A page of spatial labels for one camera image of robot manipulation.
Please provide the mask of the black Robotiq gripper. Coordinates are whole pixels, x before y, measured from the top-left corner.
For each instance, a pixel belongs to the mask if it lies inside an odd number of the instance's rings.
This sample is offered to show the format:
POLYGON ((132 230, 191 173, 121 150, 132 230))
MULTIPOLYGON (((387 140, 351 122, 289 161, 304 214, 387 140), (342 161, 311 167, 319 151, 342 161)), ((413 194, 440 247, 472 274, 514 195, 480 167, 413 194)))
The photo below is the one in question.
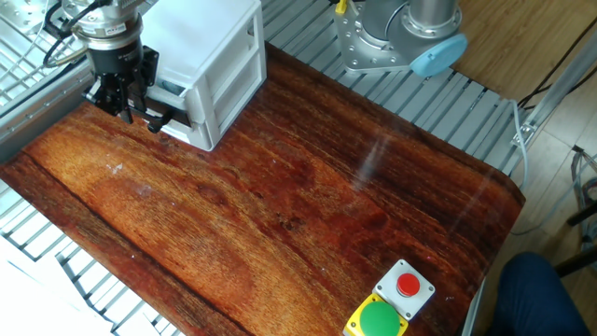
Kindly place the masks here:
POLYGON ((118 49, 89 49, 88 56, 95 81, 83 91, 83 98, 107 114, 120 116, 124 122, 132 124, 127 79, 135 81, 134 109, 146 112, 147 89, 155 84, 159 53, 142 46, 141 39, 136 38, 118 49))

